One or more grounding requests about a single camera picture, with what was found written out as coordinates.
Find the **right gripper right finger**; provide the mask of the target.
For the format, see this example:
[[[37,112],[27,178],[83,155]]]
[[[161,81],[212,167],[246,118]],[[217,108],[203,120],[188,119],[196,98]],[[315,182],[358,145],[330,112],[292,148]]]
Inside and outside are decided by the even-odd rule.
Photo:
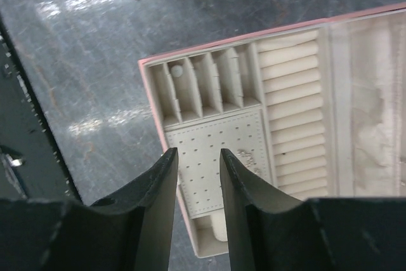
[[[403,197],[300,201],[222,149],[219,175],[232,270],[404,270]]]

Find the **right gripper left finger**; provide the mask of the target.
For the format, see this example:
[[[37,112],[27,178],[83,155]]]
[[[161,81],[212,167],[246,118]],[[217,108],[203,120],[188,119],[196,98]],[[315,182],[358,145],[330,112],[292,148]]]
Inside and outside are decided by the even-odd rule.
[[[2,270],[167,270],[178,179],[168,149],[140,176],[90,206],[1,200]]]

